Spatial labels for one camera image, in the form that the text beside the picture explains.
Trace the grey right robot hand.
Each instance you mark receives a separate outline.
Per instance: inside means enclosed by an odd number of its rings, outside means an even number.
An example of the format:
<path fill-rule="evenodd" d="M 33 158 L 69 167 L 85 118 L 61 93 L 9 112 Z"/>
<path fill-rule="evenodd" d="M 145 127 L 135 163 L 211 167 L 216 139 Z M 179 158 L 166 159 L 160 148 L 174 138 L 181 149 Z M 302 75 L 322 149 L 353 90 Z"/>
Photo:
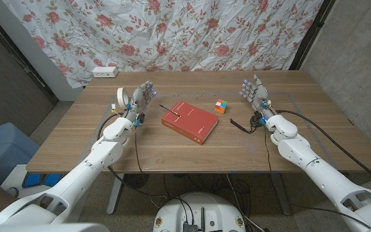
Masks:
<path fill-rule="evenodd" d="M 276 114 L 268 98 L 267 89 L 256 73 L 254 74 L 253 82 L 247 79 L 244 80 L 239 94 L 249 102 L 252 109 L 260 113 L 266 121 Z"/>

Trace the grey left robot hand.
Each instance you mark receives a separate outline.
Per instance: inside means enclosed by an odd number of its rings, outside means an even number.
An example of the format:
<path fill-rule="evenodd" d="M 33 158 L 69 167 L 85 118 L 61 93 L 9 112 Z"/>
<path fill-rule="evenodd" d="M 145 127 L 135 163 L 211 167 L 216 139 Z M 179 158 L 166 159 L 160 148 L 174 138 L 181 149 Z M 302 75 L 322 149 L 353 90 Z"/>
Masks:
<path fill-rule="evenodd" d="M 140 114 L 145 113 L 148 104 L 155 95 L 156 92 L 153 89 L 153 82 L 146 81 L 144 84 L 141 84 L 133 92 L 129 100 L 129 108 L 125 112 L 124 118 L 131 122 L 135 122 Z"/>

